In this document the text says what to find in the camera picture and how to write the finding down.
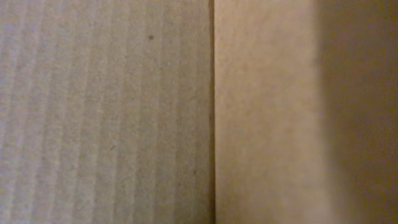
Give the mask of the brown cardboard box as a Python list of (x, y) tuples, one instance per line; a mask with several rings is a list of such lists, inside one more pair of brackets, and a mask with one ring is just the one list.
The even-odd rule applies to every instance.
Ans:
[(2, 1), (2, 223), (396, 223), (396, 1)]

